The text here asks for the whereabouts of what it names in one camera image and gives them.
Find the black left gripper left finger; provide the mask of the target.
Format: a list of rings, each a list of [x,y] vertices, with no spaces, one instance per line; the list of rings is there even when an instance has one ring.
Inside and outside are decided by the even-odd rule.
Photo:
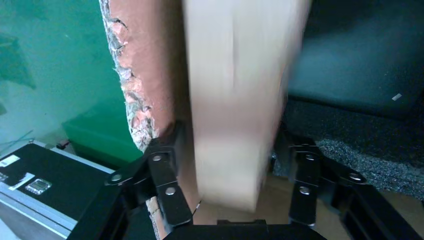
[[[192,213],[177,181],[176,139],[156,138],[144,155],[108,176],[70,240],[141,240],[153,238],[147,201],[157,200],[166,230],[187,224]]]

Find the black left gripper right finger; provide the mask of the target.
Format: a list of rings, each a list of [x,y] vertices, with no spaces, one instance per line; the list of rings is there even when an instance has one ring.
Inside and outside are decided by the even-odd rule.
[[[313,139],[278,131],[277,160],[294,184],[288,219],[312,228],[321,200],[352,240],[419,240],[421,236],[358,171],[325,156]]]

